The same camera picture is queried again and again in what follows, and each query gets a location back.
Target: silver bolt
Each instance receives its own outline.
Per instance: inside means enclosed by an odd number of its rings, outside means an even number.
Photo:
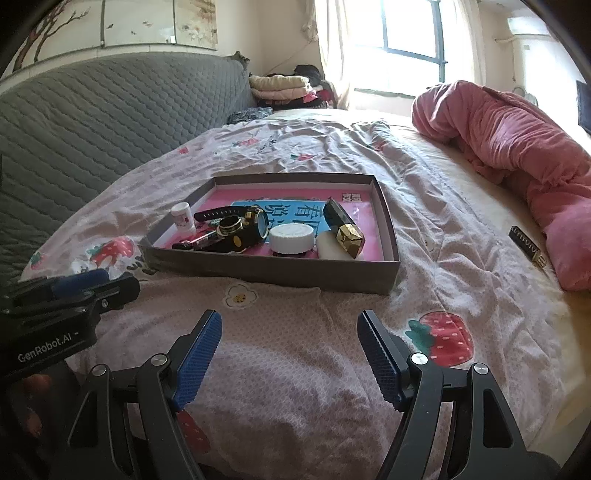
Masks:
[[[107,367],[105,367],[104,365],[95,365],[92,369],[92,374],[95,377],[100,377],[101,375],[103,375],[105,372],[107,371]]]
[[[474,364],[474,371],[479,375],[486,375],[488,367],[485,364]]]
[[[159,367],[160,365],[164,365],[168,360],[168,357],[163,353],[157,353],[150,359],[150,363],[155,367]]]
[[[414,353],[410,359],[415,365],[424,365],[429,361],[424,353]]]

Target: black watch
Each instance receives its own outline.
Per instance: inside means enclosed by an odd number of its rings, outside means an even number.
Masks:
[[[265,241],[269,235],[269,217],[258,205],[214,208],[193,216],[197,222],[220,219],[217,226],[220,240],[200,249],[202,252],[242,252]]]

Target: bed sheet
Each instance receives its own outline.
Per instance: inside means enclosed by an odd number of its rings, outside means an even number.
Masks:
[[[475,212],[424,146],[381,121],[347,128],[276,118],[212,129],[114,182],[62,225],[23,278],[101,266],[145,280],[138,300],[103,316],[96,345],[68,360],[82,374],[100,362],[140,365],[190,331],[203,310],[219,310],[222,341],[181,428],[197,460],[229,476],[375,477],[400,415],[383,400],[357,339],[364,309],[412,350],[433,345],[434,362],[487,363],[530,445],[563,401],[552,307],[521,251]],[[401,254],[389,296],[176,277],[143,262],[137,240],[211,176],[275,171],[378,179]],[[426,331],[447,343],[415,343]],[[443,405],[428,478],[450,413]]]
[[[447,181],[498,231],[498,235],[507,236],[509,229],[518,225],[544,250],[548,258],[544,235],[527,205],[512,193],[478,175],[459,150],[420,135],[409,117],[363,110],[310,112],[302,109],[275,113],[268,118],[292,117],[318,118],[343,125],[384,118],[396,135],[412,143],[429,163],[441,169]],[[562,351],[561,379],[565,399],[556,422],[549,421],[540,431],[537,439],[540,442],[554,435],[591,406],[591,292],[563,291],[551,264],[545,270],[528,264],[527,275],[538,284],[549,300],[548,318],[556,330]]]

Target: blue gripper pad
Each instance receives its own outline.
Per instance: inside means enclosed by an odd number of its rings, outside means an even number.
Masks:
[[[194,337],[192,345],[186,340]],[[189,335],[177,339],[169,355],[174,357],[177,344],[188,352],[182,359],[171,358],[170,401],[176,411],[181,411],[187,403],[195,399],[203,377],[212,361],[213,354],[222,338],[222,317],[218,312],[208,310]]]
[[[63,299],[73,297],[87,289],[105,284],[108,281],[109,273],[103,268],[97,268],[96,270],[79,273],[78,275],[60,278],[52,285],[51,292],[56,299]]]
[[[400,370],[392,362],[372,325],[360,315],[357,319],[357,336],[384,400],[398,411],[403,411],[405,397],[400,386]]]

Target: white curtain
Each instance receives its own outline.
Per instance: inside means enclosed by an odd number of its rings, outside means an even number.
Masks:
[[[441,0],[446,81],[486,84],[482,21],[476,0]]]
[[[353,92],[347,1],[307,0],[308,19],[303,27],[309,39],[318,39],[324,76],[333,85],[340,109],[349,108]]]

